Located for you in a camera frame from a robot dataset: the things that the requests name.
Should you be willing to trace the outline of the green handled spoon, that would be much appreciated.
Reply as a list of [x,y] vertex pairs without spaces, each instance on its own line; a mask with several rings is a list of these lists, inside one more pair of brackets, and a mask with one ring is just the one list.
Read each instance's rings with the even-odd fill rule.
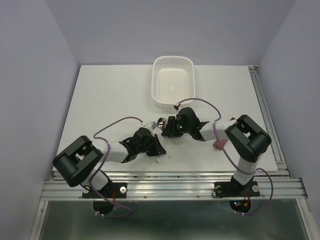
[[165,117],[160,117],[158,120],[157,120],[157,127],[160,129],[160,130],[164,130],[167,126],[167,118]]

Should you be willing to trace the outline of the white paper napkin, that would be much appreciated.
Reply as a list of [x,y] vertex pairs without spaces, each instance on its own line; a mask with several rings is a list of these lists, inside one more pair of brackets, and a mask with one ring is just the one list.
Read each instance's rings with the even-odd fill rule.
[[165,150],[165,153],[161,153],[160,155],[151,157],[157,164],[160,164],[161,162],[169,158],[169,153],[175,148],[175,145],[165,144],[163,145],[163,148]]

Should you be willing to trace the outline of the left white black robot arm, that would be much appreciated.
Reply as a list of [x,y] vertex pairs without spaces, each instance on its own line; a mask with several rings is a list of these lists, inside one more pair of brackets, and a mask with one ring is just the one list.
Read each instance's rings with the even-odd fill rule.
[[105,143],[105,148],[96,148],[85,135],[78,137],[52,161],[70,187],[82,186],[86,189],[83,197],[120,198],[127,196],[127,183],[113,182],[102,166],[107,162],[129,163],[140,154],[161,157],[167,153],[156,133],[150,127],[140,127],[131,137],[115,143]]

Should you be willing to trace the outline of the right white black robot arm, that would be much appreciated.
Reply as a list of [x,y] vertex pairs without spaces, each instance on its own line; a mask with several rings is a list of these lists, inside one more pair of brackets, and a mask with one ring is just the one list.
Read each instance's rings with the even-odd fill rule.
[[157,125],[163,137],[178,138],[188,134],[196,141],[215,140],[223,152],[226,152],[223,141],[230,141],[239,155],[237,164],[230,160],[235,167],[230,189],[235,195],[248,190],[261,156],[272,143],[269,134],[246,114],[225,122],[201,121],[192,108],[185,107],[175,116],[159,118]]

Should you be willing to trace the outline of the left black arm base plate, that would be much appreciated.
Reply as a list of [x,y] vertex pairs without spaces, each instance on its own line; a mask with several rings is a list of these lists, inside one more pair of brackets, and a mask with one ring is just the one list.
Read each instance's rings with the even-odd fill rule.
[[[126,217],[132,211],[117,200],[125,199],[127,197],[127,183],[112,182],[105,185],[101,190],[93,190],[90,186],[82,190],[82,198],[85,200],[93,200],[92,208],[97,216],[103,218],[121,218]],[[114,207],[128,210],[124,215],[113,215],[111,212]]]

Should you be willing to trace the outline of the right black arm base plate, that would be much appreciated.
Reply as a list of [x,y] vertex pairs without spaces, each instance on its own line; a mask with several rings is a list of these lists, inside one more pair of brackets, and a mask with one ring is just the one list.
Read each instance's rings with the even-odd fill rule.
[[212,196],[216,199],[230,198],[229,205],[238,213],[248,213],[251,209],[251,198],[260,196],[256,181],[241,185],[233,181],[220,181],[214,184]]

